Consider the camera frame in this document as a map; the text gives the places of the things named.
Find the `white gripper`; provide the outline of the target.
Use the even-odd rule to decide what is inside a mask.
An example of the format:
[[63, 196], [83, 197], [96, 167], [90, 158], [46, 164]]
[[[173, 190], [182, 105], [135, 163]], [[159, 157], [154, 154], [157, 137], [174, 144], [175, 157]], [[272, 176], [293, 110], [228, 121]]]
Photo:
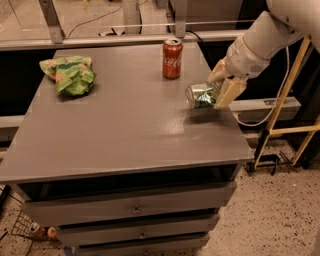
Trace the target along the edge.
[[270, 64], [253, 53], [238, 37], [228, 48], [226, 56], [217, 62], [208, 82], [223, 81], [214, 108], [227, 108], [247, 87], [247, 80], [258, 77]]

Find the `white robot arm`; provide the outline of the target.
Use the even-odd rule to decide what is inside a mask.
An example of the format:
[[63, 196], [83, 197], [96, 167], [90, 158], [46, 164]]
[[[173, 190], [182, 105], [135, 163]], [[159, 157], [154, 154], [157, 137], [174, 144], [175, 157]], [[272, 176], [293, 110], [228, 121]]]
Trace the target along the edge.
[[258, 77], [281, 49], [307, 37], [320, 51], [320, 0], [266, 0], [249, 29], [228, 48], [207, 81], [217, 82], [220, 93], [215, 109], [224, 109]]

